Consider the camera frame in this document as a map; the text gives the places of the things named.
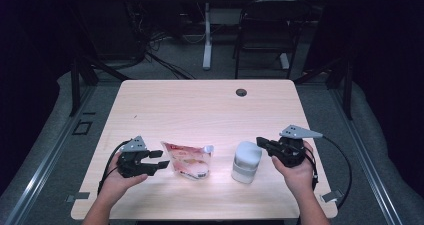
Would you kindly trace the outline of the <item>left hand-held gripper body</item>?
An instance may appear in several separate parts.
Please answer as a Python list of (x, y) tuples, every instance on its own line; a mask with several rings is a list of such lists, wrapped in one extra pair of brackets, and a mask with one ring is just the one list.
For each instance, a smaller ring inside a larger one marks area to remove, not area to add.
[(150, 174), (148, 166), (141, 162), (142, 159), (150, 155), (150, 151), (141, 136), (125, 141), (119, 148), (119, 152), (117, 167), (118, 172), (124, 178)]

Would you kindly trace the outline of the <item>red and white refill pouch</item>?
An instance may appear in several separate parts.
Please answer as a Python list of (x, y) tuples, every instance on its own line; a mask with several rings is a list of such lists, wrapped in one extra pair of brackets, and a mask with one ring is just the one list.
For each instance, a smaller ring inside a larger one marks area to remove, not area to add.
[(166, 149), (174, 171), (191, 180), (205, 179), (210, 173), (210, 162), (214, 152), (212, 145), (190, 147), (161, 142)]

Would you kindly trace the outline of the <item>white desk leg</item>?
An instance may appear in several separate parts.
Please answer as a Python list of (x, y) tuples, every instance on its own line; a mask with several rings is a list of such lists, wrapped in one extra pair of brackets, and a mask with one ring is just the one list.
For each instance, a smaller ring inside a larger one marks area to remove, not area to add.
[(205, 4), (205, 45), (202, 68), (204, 70), (211, 69), (212, 58), (212, 41), (211, 41), (211, 23), (210, 23), (210, 6)]

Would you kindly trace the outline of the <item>grey metal floor rail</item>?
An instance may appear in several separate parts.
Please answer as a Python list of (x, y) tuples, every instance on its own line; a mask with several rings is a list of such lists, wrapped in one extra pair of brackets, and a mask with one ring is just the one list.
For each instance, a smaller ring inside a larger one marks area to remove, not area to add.
[(353, 140), (353, 147), (356, 157), (359, 161), (362, 171), (367, 178), (368, 184), (373, 192), (379, 208), (386, 220), (387, 225), (404, 225), (399, 213), (397, 212), (392, 199), (390, 198), (386, 186), (381, 180), (374, 163), (365, 147), (365, 143), (357, 130), (356, 124), (350, 120), (344, 112), (342, 106), (342, 97), (337, 90), (330, 89), (329, 94), (332, 97), (336, 110), (338, 111), (344, 125), (347, 127)]
[(0, 210), (4, 212), (0, 214), (0, 225), (23, 224), (95, 90), (94, 86), (83, 89), (78, 97), (80, 105), (72, 116), (67, 111), (72, 109), (72, 92), (60, 91), (52, 114), (11, 184), (0, 196)]

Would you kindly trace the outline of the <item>person's right hand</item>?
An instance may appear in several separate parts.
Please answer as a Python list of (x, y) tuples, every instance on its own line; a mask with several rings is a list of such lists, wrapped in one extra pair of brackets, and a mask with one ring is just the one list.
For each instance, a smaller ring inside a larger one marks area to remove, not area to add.
[(286, 167), (276, 156), (272, 156), (271, 160), (274, 167), (284, 177), (285, 183), (298, 205), (311, 205), (316, 202), (312, 188), (313, 167), (307, 159), (292, 168)]

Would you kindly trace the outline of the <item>person's left hand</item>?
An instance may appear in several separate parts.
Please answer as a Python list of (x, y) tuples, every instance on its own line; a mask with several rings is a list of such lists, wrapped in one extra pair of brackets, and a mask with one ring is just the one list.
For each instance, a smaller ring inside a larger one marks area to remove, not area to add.
[(100, 193), (97, 196), (97, 198), (113, 202), (114, 205), (122, 198), (129, 188), (144, 182), (148, 178), (145, 174), (124, 178), (116, 168), (119, 156), (120, 152), (113, 156), (107, 171), (107, 177), (104, 180)]

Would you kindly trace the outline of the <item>black square floor outlet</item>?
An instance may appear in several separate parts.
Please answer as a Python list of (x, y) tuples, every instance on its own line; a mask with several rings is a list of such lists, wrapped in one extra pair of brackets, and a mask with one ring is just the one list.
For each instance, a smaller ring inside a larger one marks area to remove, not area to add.
[(73, 135), (87, 135), (92, 127), (92, 121), (79, 120), (73, 129)]

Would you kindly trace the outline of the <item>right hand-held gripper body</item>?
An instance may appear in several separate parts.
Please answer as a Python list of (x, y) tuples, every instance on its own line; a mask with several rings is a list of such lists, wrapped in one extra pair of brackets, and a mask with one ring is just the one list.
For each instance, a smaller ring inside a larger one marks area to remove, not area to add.
[(304, 138), (322, 137), (321, 133), (289, 125), (280, 132), (278, 141), (269, 142), (269, 155), (277, 157), (288, 168), (302, 164), (304, 159), (315, 165), (313, 153), (304, 146)]

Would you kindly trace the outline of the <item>white under-desk tray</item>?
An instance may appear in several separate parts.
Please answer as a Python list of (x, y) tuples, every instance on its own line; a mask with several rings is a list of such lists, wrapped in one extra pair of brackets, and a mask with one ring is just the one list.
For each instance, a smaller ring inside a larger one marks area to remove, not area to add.
[(240, 9), (212, 8), (210, 22), (219, 25), (236, 25), (239, 23)]

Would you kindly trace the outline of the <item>grey tape strip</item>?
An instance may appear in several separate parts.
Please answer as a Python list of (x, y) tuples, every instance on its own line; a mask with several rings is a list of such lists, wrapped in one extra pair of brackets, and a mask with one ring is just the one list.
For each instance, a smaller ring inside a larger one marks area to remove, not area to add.
[(341, 190), (337, 189), (329, 193), (326, 193), (324, 195), (321, 195), (320, 198), (323, 202), (328, 203), (328, 202), (337, 202), (343, 196), (344, 196), (344, 193)]
[(76, 200), (81, 200), (81, 199), (85, 200), (85, 199), (88, 199), (89, 196), (90, 196), (90, 193), (89, 192), (77, 192), (75, 194), (68, 195), (66, 197), (66, 202), (67, 203), (74, 203)]

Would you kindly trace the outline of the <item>black metal stand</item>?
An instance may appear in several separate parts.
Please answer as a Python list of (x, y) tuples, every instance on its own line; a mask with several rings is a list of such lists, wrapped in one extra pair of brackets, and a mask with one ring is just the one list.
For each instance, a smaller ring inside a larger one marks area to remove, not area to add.
[(129, 77), (109, 67), (99, 59), (90, 56), (76, 57), (71, 66), (71, 92), (72, 92), (72, 110), (70, 117), (74, 116), (81, 106), (80, 79), (88, 86), (96, 86), (99, 78), (94, 69), (100, 69), (120, 81), (129, 80)]
[(333, 61), (295, 79), (294, 83), (296, 85), (303, 84), (325, 71), (330, 72), (330, 75), (326, 80), (326, 86), (328, 89), (337, 89), (340, 83), (344, 82), (342, 111), (349, 120), (352, 120), (351, 101), (353, 87), (353, 63), (350, 59), (344, 57), (336, 58)]

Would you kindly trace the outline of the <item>white lidded plastic container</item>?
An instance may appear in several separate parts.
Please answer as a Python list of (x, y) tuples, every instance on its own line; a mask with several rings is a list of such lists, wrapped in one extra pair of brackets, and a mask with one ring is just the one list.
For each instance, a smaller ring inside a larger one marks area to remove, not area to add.
[(262, 157), (262, 149), (249, 141), (241, 142), (235, 151), (231, 176), (244, 184), (253, 182)]

